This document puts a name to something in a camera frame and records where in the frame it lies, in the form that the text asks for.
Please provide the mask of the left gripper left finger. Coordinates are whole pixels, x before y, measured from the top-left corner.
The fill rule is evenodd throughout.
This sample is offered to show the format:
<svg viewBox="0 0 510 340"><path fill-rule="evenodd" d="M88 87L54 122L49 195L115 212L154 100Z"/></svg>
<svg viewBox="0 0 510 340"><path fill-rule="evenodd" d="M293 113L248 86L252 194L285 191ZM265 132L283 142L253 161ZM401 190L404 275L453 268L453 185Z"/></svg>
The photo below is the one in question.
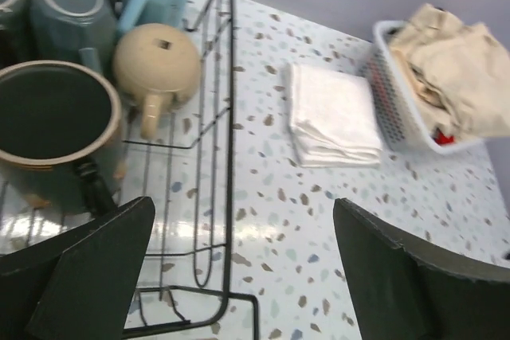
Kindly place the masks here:
<svg viewBox="0 0 510 340"><path fill-rule="evenodd" d="M155 219L138 197L1 258L3 339L119 339Z"/></svg>

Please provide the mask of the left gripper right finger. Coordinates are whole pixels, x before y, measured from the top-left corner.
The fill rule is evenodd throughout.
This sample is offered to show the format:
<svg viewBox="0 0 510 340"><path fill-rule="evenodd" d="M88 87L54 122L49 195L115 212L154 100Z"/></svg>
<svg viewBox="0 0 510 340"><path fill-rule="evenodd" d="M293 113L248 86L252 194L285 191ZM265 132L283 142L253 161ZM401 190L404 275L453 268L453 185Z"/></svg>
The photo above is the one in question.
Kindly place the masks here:
<svg viewBox="0 0 510 340"><path fill-rule="evenodd" d="M441 248L346 198L333 221L364 339L507 339L509 270Z"/></svg>

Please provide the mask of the red inside patterned mug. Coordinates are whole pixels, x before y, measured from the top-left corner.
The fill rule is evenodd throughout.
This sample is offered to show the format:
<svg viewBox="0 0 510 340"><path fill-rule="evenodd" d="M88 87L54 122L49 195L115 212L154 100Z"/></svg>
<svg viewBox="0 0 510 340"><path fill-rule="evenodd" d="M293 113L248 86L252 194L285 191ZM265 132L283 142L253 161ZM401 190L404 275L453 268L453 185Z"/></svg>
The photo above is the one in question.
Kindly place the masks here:
<svg viewBox="0 0 510 340"><path fill-rule="evenodd" d="M1 175L35 209L114 210L122 127L117 91L89 68L29 61L1 71Z"/></svg>

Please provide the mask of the tan glazed round mug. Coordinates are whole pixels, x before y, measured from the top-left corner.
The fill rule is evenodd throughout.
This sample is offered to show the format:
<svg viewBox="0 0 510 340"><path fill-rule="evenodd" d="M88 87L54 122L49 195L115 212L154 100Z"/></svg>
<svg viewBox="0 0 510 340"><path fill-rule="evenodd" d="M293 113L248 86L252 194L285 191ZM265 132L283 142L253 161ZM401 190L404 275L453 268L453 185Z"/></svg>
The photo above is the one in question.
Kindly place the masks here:
<svg viewBox="0 0 510 340"><path fill-rule="evenodd" d="M113 55L116 84L141 112L140 135L153 139L161 116L198 91L201 55L181 30L151 23L124 34Z"/></svg>

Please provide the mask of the grey green faceted mug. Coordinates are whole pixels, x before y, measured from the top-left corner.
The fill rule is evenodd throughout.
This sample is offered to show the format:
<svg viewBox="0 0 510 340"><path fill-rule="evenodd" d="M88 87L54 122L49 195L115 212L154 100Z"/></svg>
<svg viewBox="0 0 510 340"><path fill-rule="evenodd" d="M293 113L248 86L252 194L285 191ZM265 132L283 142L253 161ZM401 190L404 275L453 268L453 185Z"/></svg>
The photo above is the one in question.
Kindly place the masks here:
<svg viewBox="0 0 510 340"><path fill-rule="evenodd" d="M41 59L111 75L116 17L109 0L31 0L30 22Z"/></svg>

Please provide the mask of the dark green glossy mug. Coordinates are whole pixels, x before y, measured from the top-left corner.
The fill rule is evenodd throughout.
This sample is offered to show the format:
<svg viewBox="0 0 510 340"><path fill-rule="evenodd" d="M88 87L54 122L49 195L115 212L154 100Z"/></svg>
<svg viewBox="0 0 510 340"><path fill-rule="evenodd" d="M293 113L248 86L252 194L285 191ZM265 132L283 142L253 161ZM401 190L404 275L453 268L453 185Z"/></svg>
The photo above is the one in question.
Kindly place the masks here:
<svg viewBox="0 0 510 340"><path fill-rule="evenodd" d="M33 53L29 27L30 0L1 0L1 54L29 61Z"/></svg>

